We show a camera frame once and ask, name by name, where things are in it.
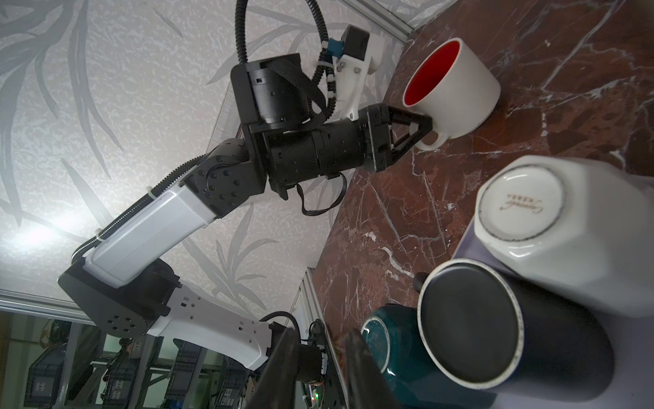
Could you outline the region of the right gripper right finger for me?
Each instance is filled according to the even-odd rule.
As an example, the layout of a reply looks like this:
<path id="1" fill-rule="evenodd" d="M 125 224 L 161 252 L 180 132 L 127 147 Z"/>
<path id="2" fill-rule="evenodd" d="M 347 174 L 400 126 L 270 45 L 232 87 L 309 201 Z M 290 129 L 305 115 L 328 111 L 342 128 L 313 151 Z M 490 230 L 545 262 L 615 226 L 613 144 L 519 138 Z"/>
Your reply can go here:
<path id="1" fill-rule="evenodd" d="M 401 407 L 388 388 L 360 331 L 356 329 L 347 334 L 345 359 L 350 408 Z"/>

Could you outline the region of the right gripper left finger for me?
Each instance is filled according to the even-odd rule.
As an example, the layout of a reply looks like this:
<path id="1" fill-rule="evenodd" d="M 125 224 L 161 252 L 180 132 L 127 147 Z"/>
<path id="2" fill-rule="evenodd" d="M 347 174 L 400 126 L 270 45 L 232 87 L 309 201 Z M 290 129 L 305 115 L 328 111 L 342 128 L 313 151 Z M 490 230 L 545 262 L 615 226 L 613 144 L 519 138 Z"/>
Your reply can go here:
<path id="1" fill-rule="evenodd" d="M 295 406 L 296 377 L 299 372 L 299 333 L 287 328 L 277 345 L 277 349 L 267 363 L 261 381 L 246 409 L 281 408 Z"/>

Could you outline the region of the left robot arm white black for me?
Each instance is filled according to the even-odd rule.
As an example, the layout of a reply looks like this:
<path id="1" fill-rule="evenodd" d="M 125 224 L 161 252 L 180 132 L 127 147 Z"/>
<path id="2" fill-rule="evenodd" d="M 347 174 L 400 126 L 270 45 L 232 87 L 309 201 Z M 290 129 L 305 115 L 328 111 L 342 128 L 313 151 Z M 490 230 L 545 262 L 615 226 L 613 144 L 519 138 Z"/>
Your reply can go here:
<path id="1" fill-rule="evenodd" d="M 328 122 L 328 105 L 297 54 L 231 72 L 243 135 L 179 166 L 73 257 L 59 286 L 114 337 L 171 337 L 263 366 L 280 327 L 240 315 L 173 272 L 162 257 L 266 188 L 290 188 L 346 170 L 381 172 L 433 127 L 430 117 L 380 103 Z"/>

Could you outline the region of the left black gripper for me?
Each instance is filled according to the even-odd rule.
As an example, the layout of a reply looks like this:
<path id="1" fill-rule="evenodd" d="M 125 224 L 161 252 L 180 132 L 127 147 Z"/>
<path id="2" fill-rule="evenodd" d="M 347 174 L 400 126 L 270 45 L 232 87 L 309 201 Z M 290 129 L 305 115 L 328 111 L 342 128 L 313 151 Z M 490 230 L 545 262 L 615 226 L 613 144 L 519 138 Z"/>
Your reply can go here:
<path id="1" fill-rule="evenodd" d="M 359 119 L 342 119 L 311 131 L 289 131 L 268 141 L 268 176 L 273 187 L 300 182 L 360 167 L 372 158 L 371 131 L 376 126 L 400 124 L 408 132 L 393 143 L 389 165 L 395 165 L 434 129 L 431 117 L 384 103 L 359 111 Z"/>

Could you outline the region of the white mug red interior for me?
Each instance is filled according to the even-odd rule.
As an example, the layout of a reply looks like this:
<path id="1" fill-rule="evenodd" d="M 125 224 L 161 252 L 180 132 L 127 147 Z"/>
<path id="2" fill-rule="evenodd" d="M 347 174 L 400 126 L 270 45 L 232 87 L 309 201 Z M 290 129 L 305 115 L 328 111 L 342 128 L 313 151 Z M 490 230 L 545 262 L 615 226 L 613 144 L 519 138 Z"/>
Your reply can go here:
<path id="1" fill-rule="evenodd" d="M 430 152 L 479 128 L 500 96 L 498 80 L 470 47 L 455 37 L 421 63 L 405 87 L 402 103 L 432 119 L 437 140 L 417 143 L 420 150 Z"/>

